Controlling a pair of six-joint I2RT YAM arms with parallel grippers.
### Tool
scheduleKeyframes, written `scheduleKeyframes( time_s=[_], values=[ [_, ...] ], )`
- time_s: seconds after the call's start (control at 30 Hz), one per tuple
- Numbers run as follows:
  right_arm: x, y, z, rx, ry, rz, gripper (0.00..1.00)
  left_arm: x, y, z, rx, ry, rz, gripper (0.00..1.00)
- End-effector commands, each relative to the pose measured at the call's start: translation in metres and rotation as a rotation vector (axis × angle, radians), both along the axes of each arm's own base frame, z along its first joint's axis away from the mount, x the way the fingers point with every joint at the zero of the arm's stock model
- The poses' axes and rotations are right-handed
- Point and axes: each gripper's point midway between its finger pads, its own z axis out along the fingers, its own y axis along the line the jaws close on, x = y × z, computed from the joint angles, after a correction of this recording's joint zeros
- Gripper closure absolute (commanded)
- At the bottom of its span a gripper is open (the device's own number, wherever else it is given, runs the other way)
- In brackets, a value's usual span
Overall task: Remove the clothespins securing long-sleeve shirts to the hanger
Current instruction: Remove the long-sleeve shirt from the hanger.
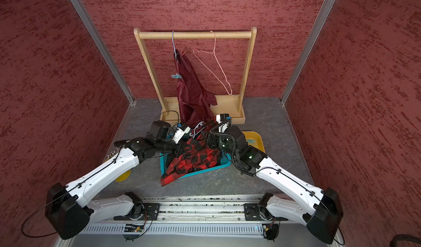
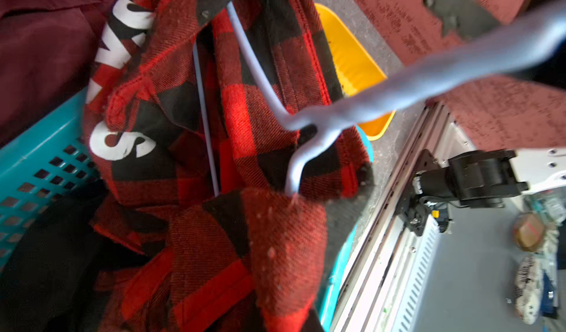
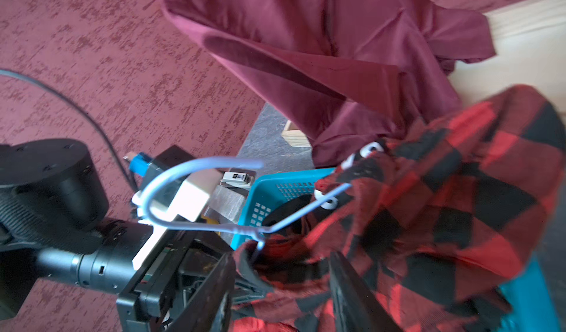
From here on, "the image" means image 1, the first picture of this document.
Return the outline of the red black plaid shirt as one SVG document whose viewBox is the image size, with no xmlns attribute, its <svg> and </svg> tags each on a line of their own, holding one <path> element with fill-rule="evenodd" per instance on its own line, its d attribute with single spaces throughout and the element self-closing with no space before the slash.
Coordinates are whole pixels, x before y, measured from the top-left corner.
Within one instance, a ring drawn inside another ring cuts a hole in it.
<svg viewBox="0 0 421 247">
<path fill-rule="evenodd" d="M 209 130 L 216 125 L 216 120 L 212 119 L 204 124 L 205 129 L 196 138 L 191 137 L 186 142 L 179 141 L 182 147 L 161 176 L 162 187 L 187 174 L 220 165 L 221 151 L 207 144 Z"/>
</svg>

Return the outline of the pink wire hanger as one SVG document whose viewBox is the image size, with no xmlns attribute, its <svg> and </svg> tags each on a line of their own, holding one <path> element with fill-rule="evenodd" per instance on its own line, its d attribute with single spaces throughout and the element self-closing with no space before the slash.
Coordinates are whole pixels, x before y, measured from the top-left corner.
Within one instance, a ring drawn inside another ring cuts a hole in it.
<svg viewBox="0 0 421 247">
<path fill-rule="evenodd" d="M 216 54 L 216 48 L 217 48 L 217 37 L 214 31 L 210 31 L 210 33 L 213 35 L 213 46 L 210 50 L 201 50 L 198 48 L 193 49 L 193 55 L 194 57 L 199 61 L 199 63 L 208 71 L 210 72 L 213 77 L 220 83 L 220 85 L 225 90 L 225 93 L 227 93 L 229 96 L 233 94 L 233 89 L 231 86 L 230 81 L 228 80 L 228 76 L 226 72 L 224 71 L 223 67 L 220 64 L 220 61 Z M 212 60 L 214 64 L 211 66 L 209 63 L 205 62 L 201 57 L 207 56 L 209 60 Z"/>
</svg>

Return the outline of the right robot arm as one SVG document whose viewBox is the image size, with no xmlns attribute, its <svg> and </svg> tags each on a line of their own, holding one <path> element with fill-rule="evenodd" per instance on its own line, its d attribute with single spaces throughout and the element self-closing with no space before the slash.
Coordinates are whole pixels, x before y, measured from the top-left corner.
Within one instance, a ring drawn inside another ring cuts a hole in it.
<svg viewBox="0 0 421 247">
<path fill-rule="evenodd" d="M 266 153 L 249 145 L 237 126 L 223 122 L 211 128 L 209 135 L 218 138 L 218 148 L 228 153 L 234 167 L 242 174 L 264 180 L 289 196 L 289 199 L 282 199 L 266 194 L 260 204 L 267 213 L 304 225 L 325 244 L 345 245 L 340 229 L 344 212 L 335 190 L 323 190 L 288 172 Z"/>
</svg>

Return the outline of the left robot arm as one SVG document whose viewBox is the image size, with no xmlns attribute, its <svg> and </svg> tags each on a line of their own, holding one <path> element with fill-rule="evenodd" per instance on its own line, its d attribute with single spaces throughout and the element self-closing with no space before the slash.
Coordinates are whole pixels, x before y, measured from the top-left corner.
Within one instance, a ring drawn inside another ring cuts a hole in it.
<svg viewBox="0 0 421 247">
<path fill-rule="evenodd" d="M 53 185 L 47 194 L 45 216 L 61 239 L 70 239 L 90 224 L 116 218 L 146 220 L 143 201 L 133 192 L 116 198 L 96 200 L 95 196 L 118 177 L 153 158 L 158 153 L 177 152 L 180 141 L 190 131 L 186 125 L 176 129 L 155 121 L 145 137 L 115 142 L 117 154 L 91 172 L 67 185 Z"/>
</svg>

